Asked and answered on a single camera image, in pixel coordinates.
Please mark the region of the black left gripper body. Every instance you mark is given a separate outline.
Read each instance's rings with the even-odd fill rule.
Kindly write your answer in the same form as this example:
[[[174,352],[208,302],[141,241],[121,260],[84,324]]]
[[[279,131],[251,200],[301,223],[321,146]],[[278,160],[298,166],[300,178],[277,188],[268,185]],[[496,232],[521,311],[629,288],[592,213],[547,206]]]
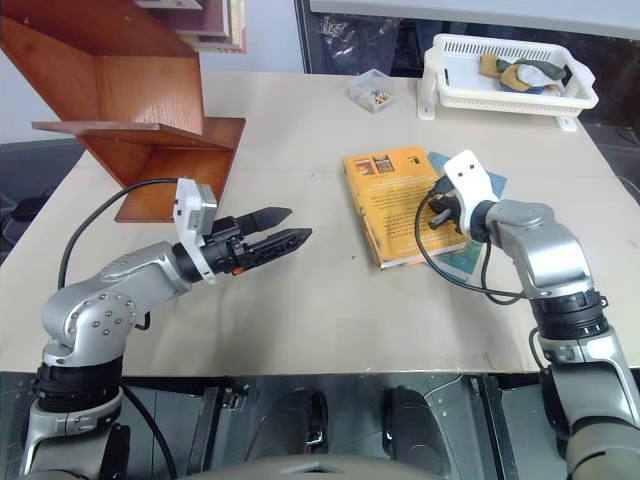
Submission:
[[[204,236],[202,253],[214,275],[238,275],[249,269],[250,257],[243,240],[250,233],[249,214],[227,216],[213,222],[211,232]]]

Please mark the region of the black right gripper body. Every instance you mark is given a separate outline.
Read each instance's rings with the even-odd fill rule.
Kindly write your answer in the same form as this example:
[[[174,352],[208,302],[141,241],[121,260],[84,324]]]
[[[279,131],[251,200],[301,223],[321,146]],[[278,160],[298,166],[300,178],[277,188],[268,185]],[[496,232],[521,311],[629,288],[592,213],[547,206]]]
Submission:
[[[432,188],[428,191],[427,205],[434,213],[434,217],[444,209],[451,209],[453,216],[449,221],[455,224],[456,232],[464,235],[468,239],[471,238],[470,204],[464,201],[462,193],[454,186],[448,176],[442,176],[435,181]]]

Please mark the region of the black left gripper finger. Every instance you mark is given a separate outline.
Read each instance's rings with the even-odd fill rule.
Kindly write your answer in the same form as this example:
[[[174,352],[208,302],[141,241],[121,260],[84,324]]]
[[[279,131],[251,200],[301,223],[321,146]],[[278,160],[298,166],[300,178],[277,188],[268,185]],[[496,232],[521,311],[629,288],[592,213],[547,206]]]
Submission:
[[[279,225],[293,210],[285,207],[265,207],[236,218],[241,235],[269,230]]]
[[[311,228],[290,228],[248,247],[247,268],[256,268],[297,250],[311,236]]]

